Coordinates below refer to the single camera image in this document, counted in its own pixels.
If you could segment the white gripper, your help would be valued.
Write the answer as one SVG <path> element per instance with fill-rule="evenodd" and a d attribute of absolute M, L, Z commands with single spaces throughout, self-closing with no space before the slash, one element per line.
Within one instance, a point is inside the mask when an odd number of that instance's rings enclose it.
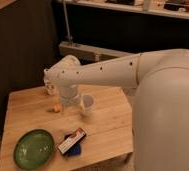
<path fill-rule="evenodd" d="M 60 103 L 65 106 L 75 105 L 80 100 L 77 85 L 63 86 L 59 88 Z"/>

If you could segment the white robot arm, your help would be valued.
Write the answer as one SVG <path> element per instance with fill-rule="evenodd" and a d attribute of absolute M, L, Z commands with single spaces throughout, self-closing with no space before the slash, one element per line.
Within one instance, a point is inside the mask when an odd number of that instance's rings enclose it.
<path fill-rule="evenodd" d="M 78 86 L 135 90 L 132 132 L 135 171 L 189 171 L 189 49 L 131 54 L 82 65 L 67 55 L 45 71 L 63 103 Z"/>

